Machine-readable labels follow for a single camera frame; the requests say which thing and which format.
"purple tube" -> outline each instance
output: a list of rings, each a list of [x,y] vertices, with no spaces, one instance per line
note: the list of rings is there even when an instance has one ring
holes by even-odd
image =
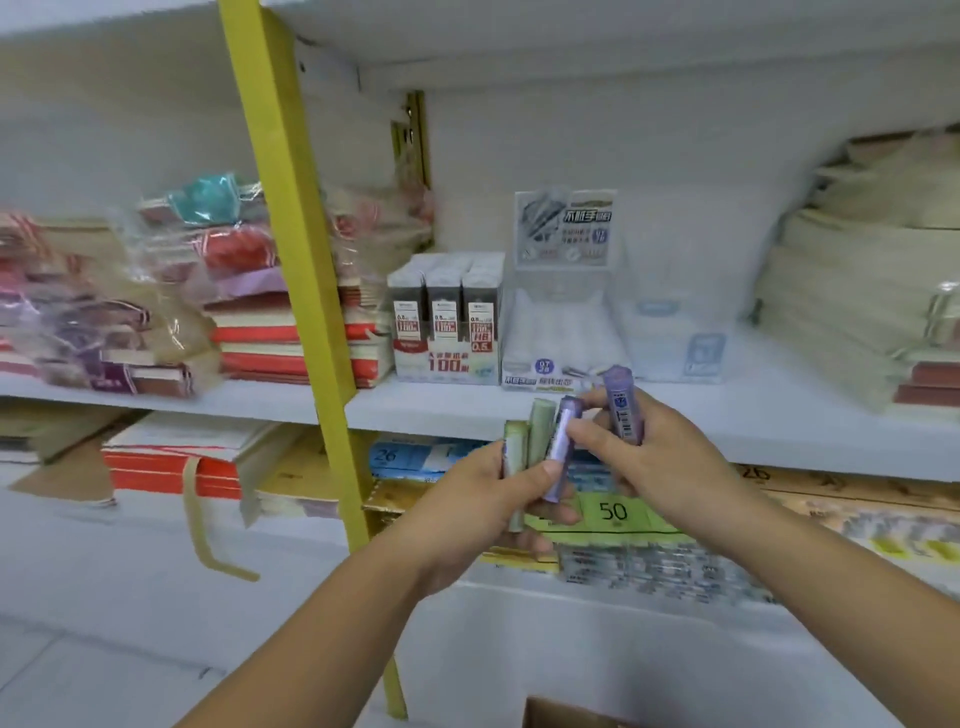
[[[634,373],[626,367],[610,367],[603,375],[607,406],[617,436],[625,443],[643,443],[643,413],[634,394]]]
[[[564,492],[564,483],[566,483],[566,469],[570,465],[570,457],[573,455],[573,443],[570,442],[566,434],[566,426],[570,420],[579,419],[584,416],[584,401],[578,397],[564,397],[560,400],[560,406],[557,408],[557,419],[553,425],[553,435],[550,437],[550,445],[546,449],[544,460],[556,460],[564,464],[564,469],[560,472],[560,477],[553,487],[547,491],[543,497],[551,503],[559,503],[560,496]]]

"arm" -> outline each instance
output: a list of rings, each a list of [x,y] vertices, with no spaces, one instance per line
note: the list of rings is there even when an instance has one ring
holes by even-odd
[[[498,539],[550,549],[533,531],[501,536],[516,509],[577,521],[566,506],[537,502],[556,479],[557,463],[500,480],[501,452],[493,443],[457,463],[416,507],[331,573],[177,728],[352,726],[422,598],[456,581]]]
[[[664,518],[762,581],[904,725],[960,725],[960,604],[744,483],[697,427],[637,390],[640,447],[567,432]],[[590,393],[602,407],[606,395]]]

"person's left hand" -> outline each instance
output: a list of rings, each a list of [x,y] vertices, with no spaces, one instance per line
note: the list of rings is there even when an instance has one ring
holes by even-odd
[[[540,500],[560,475],[560,463],[545,460],[501,479],[502,463],[502,441],[475,450],[384,532],[383,536],[400,542],[396,548],[414,560],[424,595],[446,589],[491,546],[535,553],[553,550],[551,542],[531,528],[506,533],[515,510],[526,509],[527,513],[567,525],[580,520],[570,506]],[[568,484],[564,495],[572,495]]]

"beige ribbon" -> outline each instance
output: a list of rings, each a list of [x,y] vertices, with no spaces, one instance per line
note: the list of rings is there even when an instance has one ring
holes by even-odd
[[[200,496],[197,495],[197,466],[200,465],[199,457],[191,457],[186,461],[183,467],[183,511],[186,513],[186,524],[190,529],[190,541],[193,542],[194,553],[200,559],[200,563],[208,569],[221,571],[228,576],[236,576],[238,579],[246,581],[259,581],[260,574],[256,571],[250,571],[235,567],[225,561],[220,561],[213,555],[210,543],[206,539],[206,528],[204,527],[204,509],[200,502]]]

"yellow metal frame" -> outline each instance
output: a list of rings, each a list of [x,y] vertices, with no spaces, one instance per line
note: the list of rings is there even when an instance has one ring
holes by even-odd
[[[340,516],[351,551],[374,534],[375,519],[362,505],[373,481],[368,466],[369,434],[351,432],[344,407],[356,394],[337,277],[330,253],[323,203],[300,97],[294,37],[259,0],[219,0],[233,73],[240,90],[256,165],[270,206],[283,276],[290,289],[307,373],[326,441],[330,469],[340,484]],[[423,159],[422,94],[412,94],[408,141]],[[393,128],[394,149],[404,134]],[[429,180],[429,168],[418,172]],[[391,716],[406,718],[396,660],[383,675]]]

